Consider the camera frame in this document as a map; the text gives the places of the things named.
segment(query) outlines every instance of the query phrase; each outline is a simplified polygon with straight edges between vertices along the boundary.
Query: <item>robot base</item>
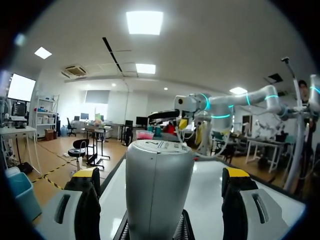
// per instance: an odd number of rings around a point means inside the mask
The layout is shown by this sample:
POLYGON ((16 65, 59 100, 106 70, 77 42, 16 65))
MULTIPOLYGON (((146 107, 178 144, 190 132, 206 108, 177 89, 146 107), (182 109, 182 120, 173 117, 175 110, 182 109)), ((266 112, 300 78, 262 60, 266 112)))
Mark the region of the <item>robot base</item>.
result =
MULTIPOLYGON (((130 240, 127 212, 125 212, 125 215, 113 240, 130 240)), ((195 240, 189 215, 186 210, 182 211, 178 226, 176 227, 172 240, 195 240)))

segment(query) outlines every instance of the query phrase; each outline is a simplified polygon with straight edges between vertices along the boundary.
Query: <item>window blind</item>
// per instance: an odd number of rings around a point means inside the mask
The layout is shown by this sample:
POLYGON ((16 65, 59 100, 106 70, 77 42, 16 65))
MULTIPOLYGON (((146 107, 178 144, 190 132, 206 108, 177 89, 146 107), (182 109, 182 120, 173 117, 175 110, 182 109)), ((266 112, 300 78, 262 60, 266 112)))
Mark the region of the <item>window blind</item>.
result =
POLYGON ((89 90, 86 91, 86 104, 108 104, 109 100, 108 90, 89 90))

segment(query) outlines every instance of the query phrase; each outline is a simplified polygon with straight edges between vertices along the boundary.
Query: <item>ceiling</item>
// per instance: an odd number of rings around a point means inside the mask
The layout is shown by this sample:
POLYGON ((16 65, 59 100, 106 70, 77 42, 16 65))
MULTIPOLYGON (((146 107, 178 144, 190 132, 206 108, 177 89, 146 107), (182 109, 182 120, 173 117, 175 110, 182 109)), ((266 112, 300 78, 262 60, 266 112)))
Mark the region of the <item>ceiling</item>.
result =
POLYGON ((316 72, 299 33, 267 0, 57 1, 26 36, 13 72, 30 72, 42 82, 66 81, 82 90, 109 90, 116 81, 112 89, 117 91, 227 94, 234 87, 257 90, 268 84, 265 77, 278 73, 284 81, 275 86, 288 91, 293 84, 280 61, 286 56, 299 78, 316 72), (130 35, 129 11, 163 12, 160 35, 130 35), (39 47, 52 56, 34 55, 39 47), (135 63, 155 64, 156 73, 137 78, 135 63), (74 83, 61 74, 73 64, 88 71, 88 80, 74 83))

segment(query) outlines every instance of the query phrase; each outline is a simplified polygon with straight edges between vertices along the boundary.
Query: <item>window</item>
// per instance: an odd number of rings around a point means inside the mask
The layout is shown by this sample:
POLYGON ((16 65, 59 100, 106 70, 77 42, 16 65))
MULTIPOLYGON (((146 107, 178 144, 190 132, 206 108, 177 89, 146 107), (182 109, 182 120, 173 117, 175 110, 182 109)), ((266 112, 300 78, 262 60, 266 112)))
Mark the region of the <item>window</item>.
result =
POLYGON ((103 116, 104 120, 107 119, 108 104, 104 103, 84 103, 81 108, 81 113, 89 114, 89 120, 95 120, 96 114, 103 116))

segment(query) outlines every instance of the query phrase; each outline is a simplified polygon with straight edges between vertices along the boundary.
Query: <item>bar stool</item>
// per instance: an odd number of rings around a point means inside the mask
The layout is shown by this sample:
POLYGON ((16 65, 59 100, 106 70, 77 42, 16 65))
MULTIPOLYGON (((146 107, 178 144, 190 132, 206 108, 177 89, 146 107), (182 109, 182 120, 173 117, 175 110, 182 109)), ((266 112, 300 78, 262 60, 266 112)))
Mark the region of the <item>bar stool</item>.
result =
POLYGON ((86 155, 86 147, 89 144, 88 139, 79 139, 73 142, 73 147, 68 151, 69 156, 76 158, 76 170, 72 171, 71 174, 81 170, 79 157, 83 157, 86 155))

